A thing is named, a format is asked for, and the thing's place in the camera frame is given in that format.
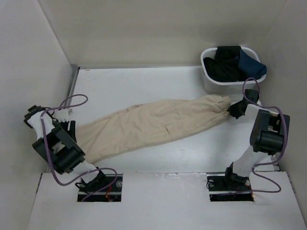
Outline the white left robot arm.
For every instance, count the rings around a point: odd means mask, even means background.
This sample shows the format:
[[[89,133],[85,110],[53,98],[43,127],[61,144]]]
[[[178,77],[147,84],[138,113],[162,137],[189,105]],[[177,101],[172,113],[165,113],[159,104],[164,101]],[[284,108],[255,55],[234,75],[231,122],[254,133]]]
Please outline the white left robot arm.
[[[34,150],[45,161],[48,161],[49,150],[53,169],[60,175],[86,173],[75,184],[81,191],[90,193],[106,189],[109,182],[101,170],[89,173],[97,168],[86,162],[84,151],[77,145],[76,122],[70,120],[68,109],[44,113],[45,110],[46,107],[34,105],[24,116],[25,124],[37,135],[37,141],[32,144]]]

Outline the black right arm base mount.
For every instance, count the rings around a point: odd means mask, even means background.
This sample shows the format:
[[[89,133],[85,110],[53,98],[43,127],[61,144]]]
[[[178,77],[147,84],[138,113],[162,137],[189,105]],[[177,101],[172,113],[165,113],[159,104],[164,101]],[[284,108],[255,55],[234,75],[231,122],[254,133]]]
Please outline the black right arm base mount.
[[[224,173],[207,174],[206,187],[211,202],[254,202],[249,178],[246,183],[227,182]]]

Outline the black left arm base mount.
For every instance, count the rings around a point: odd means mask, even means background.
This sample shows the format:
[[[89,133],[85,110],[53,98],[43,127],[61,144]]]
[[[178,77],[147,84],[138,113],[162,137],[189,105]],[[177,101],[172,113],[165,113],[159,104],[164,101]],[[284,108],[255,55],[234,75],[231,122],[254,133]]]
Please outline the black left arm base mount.
[[[121,202],[123,174],[105,174],[94,182],[83,179],[75,183],[78,188],[77,202]]]

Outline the beige drawstring trousers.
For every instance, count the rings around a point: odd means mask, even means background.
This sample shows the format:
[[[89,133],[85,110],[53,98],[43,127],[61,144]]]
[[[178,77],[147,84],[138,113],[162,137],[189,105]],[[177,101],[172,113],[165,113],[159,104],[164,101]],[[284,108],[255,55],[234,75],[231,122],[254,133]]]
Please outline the beige drawstring trousers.
[[[95,163],[120,154],[187,138],[225,122],[231,100],[205,95],[133,105],[76,128],[85,160]]]

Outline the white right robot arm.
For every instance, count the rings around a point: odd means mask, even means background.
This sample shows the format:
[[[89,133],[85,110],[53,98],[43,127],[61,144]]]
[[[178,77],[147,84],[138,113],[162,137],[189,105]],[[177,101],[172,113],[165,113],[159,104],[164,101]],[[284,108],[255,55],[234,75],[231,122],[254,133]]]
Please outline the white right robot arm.
[[[290,116],[278,108],[276,112],[257,104],[259,92],[253,89],[243,90],[243,99],[228,108],[230,115],[236,119],[246,116],[254,119],[249,138],[249,147],[243,155],[231,163],[225,171],[222,182],[225,188],[237,186],[250,188],[249,175],[261,165],[261,161],[276,153],[284,153],[288,141]]]

